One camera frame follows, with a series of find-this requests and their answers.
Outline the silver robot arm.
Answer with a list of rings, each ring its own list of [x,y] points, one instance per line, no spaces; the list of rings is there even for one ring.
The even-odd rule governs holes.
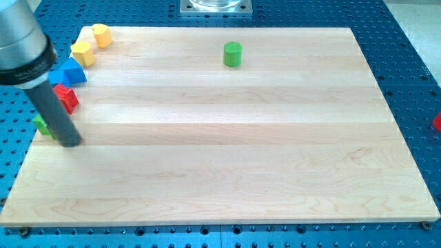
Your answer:
[[[48,79],[54,46],[25,0],[1,0],[1,84],[34,88]]]

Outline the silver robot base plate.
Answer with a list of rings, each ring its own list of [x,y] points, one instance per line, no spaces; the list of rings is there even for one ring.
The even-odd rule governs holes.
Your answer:
[[[181,16],[252,16],[252,0],[180,0]]]

